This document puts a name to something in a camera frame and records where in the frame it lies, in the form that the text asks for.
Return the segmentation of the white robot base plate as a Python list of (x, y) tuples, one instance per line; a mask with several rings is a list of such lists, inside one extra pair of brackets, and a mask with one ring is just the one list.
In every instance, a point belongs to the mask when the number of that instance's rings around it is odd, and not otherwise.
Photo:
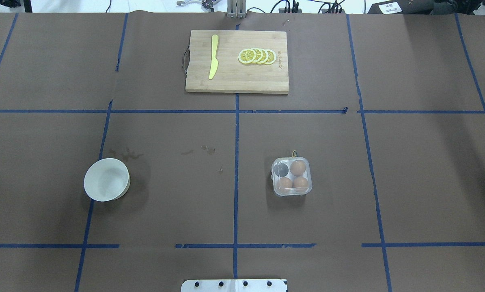
[(287, 292), (286, 279), (189, 279), (181, 292)]

